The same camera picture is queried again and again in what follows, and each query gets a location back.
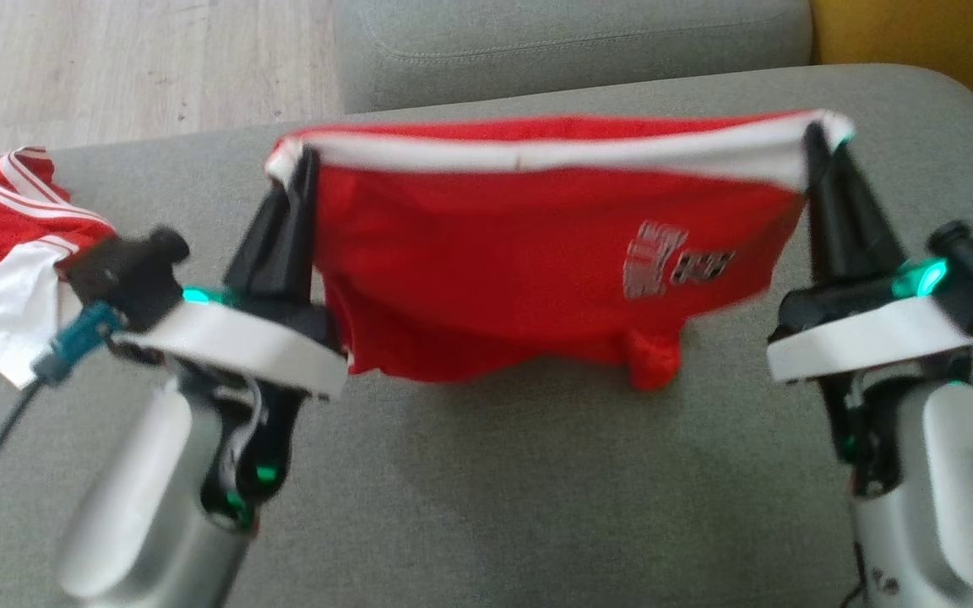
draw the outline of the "yellow wall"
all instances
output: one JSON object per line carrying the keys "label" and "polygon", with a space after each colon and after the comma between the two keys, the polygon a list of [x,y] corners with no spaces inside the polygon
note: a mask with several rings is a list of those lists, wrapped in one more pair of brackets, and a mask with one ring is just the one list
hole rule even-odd
{"label": "yellow wall", "polygon": [[812,0],[818,62],[898,62],[973,91],[973,0]]}

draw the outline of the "fabric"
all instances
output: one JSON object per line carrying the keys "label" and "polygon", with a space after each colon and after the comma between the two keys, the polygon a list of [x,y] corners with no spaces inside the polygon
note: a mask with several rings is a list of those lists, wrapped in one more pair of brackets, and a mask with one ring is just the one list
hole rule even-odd
{"label": "fabric", "polygon": [[[813,66],[347,117],[741,116],[827,107],[915,257],[973,225],[973,95],[901,66]],[[275,124],[55,153],[55,181],[124,235],[163,223],[217,285],[269,187]],[[656,393],[623,370],[531,361],[432,385],[366,373],[302,408],[290,474],[266,504],[228,608],[839,605],[856,581],[848,470],[814,386],[769,380],[765,340],[808,282],[796,231],[769,293],[694,319]],[[54,547],[147,403],[158,370],[92,355],[43,393],[0,457],[0,605],[66,608]],[[0,424],[16,393],[0,378]]]}
{"label": "fabric", "polygon": [[0,373],[19,388],[79,307],[54,264],[112,234],[107,220],[69,204],[53,176],[43,149],[0,155]]}
{"label": "fabric", "polygon": [[801,138],[831,112],[323,126],[313,262],[351,370],[468,380],[539,355],[678,371],[687,319],[768,288],[795,230]]}
{"label": "fabric", "polygon": [[808,0],[343,0],[347,111],[806,65]]}

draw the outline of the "gray couch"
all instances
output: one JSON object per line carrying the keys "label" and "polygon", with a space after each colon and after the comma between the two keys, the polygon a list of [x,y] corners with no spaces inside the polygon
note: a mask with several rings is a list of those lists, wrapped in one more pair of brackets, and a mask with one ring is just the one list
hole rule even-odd
{"label": "gray couch", "polygon": [[808,0],[337,0],[348,111],[806,65]]}
{"label": "gray couch", "polygon": [[[810,107],[855,119],[856,158],[912,253],[944,220],[973,223],[973,95],[922,69],[788,67],[348,119]],[[179,228],[193,246],[179,274],[213,284],[265,192],[260,161],[293,127],[55,159],[62,185],[125,234]],[[302,415],[232,607],[838,605],[854,584],[846,472],[815,388],[773,384],[764,363],[780,297],[806,281],[800,232],[766,297],[690,324],[679,377],[657,393],[567,361],[459,385],[352,378]],[[0,607],[65,604],[49,557],[154,380],[96,356],[24,420],[0,461]],[[0,419],[14,395],[0,380]]]}

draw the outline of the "clothing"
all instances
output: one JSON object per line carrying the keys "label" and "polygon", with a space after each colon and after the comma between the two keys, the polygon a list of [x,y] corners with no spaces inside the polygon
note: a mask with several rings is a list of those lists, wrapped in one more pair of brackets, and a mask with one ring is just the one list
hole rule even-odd
{"label": "clothing", "polygon": [[319,151],[313,262],[351,372],[459,381],[539,355],[659,388],[692,316],[756,296],[795,230],[801,138],[830,111],[352,124],[286,135],[285,185]]}
{"label": "clothing", "polygon": [[0,372],[16,386],[80,309],[54,264],[111,234],[99,215],[69,204],[43,149],[0,155]]}

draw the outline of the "white trim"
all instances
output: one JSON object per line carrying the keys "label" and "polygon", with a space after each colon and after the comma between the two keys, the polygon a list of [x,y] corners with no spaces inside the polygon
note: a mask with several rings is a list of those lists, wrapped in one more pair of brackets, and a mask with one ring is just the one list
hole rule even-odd
{"label": "white trim", "polygon": [[282,139],[265,170],[286,184],[302,146],[309,145],[319,151],[325,165],[349,169],[514,173],[594,166],[764,181],[800,192],[806,188],[801,139],[814,121],[823,124],[833,149],[854,130],[848,118],[835,112],[804,111],[713,131],[652,138],[497,142],[316,131],[302,138]]}
{"label": "white trim", "polygon": [[74,245],[72,242],[69,242],[64,238],[59,237],[58,235],[43,235],[42,237],[36,240],[38,240],[38,242],[47,242],[47,243],[51,243],[51,245],[65,247],[65,249],[69,251],[71,254],[77,253],[78,251],[81,250],[81,247]]}
{"label": "white trim", "polygon": [[16,161],[12,161],[11,155],[12,153],[0,155],[0,172],[5,177],[5,180],[10,183],[14,191],[19,196],[30,198],[38,201],[38,203],[59,204],[57,200],[51,200],[50,197],[47,197],[46,193],[39,186],[32,184],[24,177],[24,174],[20,173],[19,169],[14,166],[14,162]]}
{"label": "white trim", "polygon": [[17,149],[15,151],[16,155],[23,155],[25,158],[35,158],[37,160],[51,160],[50,155],[47,155],[46,149],[39,149],[39,147],[27,146],[23,149]]}
{"label": "white trim", "polygon": [[[8,167],[8,171],[3,169],[3,165]],[[19,195],[34,200],[46,200],[52,204],[61,204],[63,207],[70,207],[70,204],[66,203],[63,197],[58,196],[58,193],[49,184],[44,183],[41,178],[36,176],[35,173],[32,173],[32,170],[28,166],[24,166],[24,162],[17,159],[16,153],[3,155],[0,159],[0,171],[3,171],[3,175],[13,184],[14,189],[17,190]],[[17,182],[24,185],[24,190],[19,187]]]}
{"label": "white trim", "polygon": [[108,223],[108,220],[104,220],[99,215],[85,211],[84,209],[78,209],[76,207],[62,207],[62,205],[49,203],[40,204],[34,200],[19,199],[24,199],[24,197],[20,197],[19,195],[16,195],[16,193],[11,193],[0,186],[0,204],[19,212],[22,215],[28,215],[30,218],[46,220],[54,218],[74,218],[77,220],[92,220],[92,222],[98,222],[106,226],[111,226],[111,223]]}

